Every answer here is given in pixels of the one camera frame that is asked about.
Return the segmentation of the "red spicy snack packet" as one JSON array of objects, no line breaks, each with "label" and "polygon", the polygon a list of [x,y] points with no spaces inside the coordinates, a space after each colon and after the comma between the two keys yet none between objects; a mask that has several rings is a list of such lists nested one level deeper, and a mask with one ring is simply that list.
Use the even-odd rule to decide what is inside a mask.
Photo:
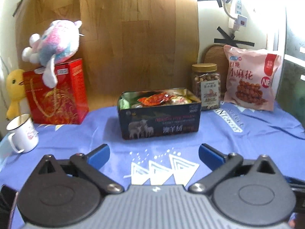
[{"label": "red spicy snack packet", "polygon": [[164,102],[168,102],[173,98],[174,95],[168,94],[166,92],[151,95],[149,97],[142,97],[137,99],[144,106],[159,106]]}]

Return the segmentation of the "green snack packet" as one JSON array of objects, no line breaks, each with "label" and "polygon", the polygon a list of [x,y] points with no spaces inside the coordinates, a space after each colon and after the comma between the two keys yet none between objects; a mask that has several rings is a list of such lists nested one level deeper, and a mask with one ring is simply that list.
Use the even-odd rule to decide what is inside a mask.
[{"label": "green snack packet", "polygon": [[136,108],[141,108],[142,104],[141,103],[131,103],[129,102],[123,95],[120,96],[118,100],[118,107],[121,110],[124,109],[136,109]]}]

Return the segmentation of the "blue printed tablecloth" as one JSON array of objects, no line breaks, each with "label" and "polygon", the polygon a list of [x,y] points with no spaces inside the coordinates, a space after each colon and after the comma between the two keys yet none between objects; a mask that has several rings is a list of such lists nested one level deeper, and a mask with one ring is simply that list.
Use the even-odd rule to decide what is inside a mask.
[{"label": "blue printed tablecloth", "polygon": [[266,112],[224,103],[217,111],[202,113],[198,132],[148,139],[123,139],[114,107],[90,112],[80,125],[35,127],[38,146],[7,160],[1,171],[2,184],[20,189],[45,154],[64,159],[76,152],[90,152],[103,143],[110,146],[111,154],[102,172],[125,187],[141,181],[149,184],[149,162],[170,168],[171,159],[186,167],[178,172],[178,180],[191,184],[209,172],[198,157],[202,143],[248,159],[268,154],[283,174],[304,179],[304,128],[279,106]]}]

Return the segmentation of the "red gift box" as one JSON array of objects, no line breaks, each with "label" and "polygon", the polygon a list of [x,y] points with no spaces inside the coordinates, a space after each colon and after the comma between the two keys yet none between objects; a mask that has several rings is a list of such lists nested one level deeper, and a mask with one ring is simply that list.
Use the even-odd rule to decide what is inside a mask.
[{"label": "red gift box", "polygon": [[57,86],[42,81],[44,68],[23,74],[32,119],[40,124],[81,124],[89,112],[81,58],[55,66]]}]

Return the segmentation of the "white enamel mug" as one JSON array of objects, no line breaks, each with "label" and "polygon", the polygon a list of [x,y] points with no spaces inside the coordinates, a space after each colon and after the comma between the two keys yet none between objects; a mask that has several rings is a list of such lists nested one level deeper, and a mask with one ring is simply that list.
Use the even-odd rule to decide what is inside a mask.
[{"label": "white enamel mug", "polygon": [[32,151],[39,142],[38,131],[35,129],[30,114],[22,114],[8,123],[6,130],[8,142],[17,154]]}]

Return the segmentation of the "black sheep tin box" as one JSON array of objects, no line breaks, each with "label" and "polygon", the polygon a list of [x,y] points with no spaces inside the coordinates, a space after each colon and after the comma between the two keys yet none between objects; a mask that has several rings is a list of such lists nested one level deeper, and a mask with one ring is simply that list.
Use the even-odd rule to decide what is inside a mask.
[{"label": "black sheep tin box", "polygon": [[159,106],[144,106],[117,111],[123,139],[140,139],[164,135],[197,132],[201,116],[201,100],[186,88],[124,92],[129,102],[166,92],[174,95],[170,101]]}]

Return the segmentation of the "nut jar gold lid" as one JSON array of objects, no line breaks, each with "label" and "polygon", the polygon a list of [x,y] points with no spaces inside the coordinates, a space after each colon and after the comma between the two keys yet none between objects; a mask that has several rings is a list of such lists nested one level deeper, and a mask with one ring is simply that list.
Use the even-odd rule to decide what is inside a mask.
[{"label": "nut jar gold lid", "polygon": [[213,63],[193,64],[192,89],[201,100],[202,111],[220,108],[221,78],[217,65]]}]

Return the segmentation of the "pink snack bag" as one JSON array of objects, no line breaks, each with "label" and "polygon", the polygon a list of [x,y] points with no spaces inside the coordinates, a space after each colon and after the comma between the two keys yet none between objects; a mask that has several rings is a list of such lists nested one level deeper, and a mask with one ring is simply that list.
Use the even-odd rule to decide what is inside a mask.
[{"label": "pink snack bag", "polygon": [[272,83],[282,58],[276,51],[247,50],[225,45],[229,62],[224,101],[247,109],[273,111]]}]

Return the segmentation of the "yellow duck plush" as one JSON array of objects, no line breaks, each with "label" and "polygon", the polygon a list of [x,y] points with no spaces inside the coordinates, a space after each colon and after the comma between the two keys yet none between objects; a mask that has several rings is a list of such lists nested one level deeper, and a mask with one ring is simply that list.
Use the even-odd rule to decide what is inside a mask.
[{"label": "yellow duck plush", "polygon": [[10,98],[10,105],[6,113],[8,120],[13,120],[21,114],[30,113],[23,80],[24,72],[22,69],[16,69],[7,76],[6,90]]}]

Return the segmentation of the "wooden cutting board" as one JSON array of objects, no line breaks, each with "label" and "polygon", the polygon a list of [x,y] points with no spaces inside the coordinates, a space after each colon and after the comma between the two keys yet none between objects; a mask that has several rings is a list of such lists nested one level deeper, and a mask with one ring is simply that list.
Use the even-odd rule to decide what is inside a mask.
[{"label": "wooden cutting board", "polygon": [[229,62],[226,58],[223,46],[212,44],[207,47],[202,54],[202,63],[213,63],[217,65],[221,78],[221,98],[224,98],[226,92],[226,78],[229,68]]}]

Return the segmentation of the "pink blue plush toy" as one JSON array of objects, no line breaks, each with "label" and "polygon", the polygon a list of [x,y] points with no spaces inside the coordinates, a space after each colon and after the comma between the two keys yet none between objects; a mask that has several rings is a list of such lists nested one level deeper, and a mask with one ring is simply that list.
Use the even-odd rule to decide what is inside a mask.
[{"label": "pink blue plush toy", "polygon": [[55,65],[69,60],[76,54],[80,44],[82,21],[55,20],[42,35],[33,34],[29,47],[22,51],[22,61],[44,67],[42,80],[48,88],[57,85]]}]

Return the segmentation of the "wooden backdrop panel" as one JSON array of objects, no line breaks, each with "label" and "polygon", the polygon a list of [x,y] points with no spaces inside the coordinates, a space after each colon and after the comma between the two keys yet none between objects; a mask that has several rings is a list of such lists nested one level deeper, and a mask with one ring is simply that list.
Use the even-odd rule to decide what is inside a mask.
[{"label": "wooden backdrop panel", "polygon": [[82,21],[76,58],[90,110],[125,91],[191,87],[197,61],[197,0],[24,0],[15,18],[17,52],[57,19]]}]

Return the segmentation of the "white power strip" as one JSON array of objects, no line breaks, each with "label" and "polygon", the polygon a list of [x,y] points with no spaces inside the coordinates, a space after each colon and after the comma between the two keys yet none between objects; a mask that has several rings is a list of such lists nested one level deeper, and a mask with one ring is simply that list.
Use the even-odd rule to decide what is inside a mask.
[{"label": "white power strip", "polygon": [[221,0],[223,9],[229,17],[228,27],[232,31],[239,31],[247,26],[248,18],[242,14],[242,0]]}]

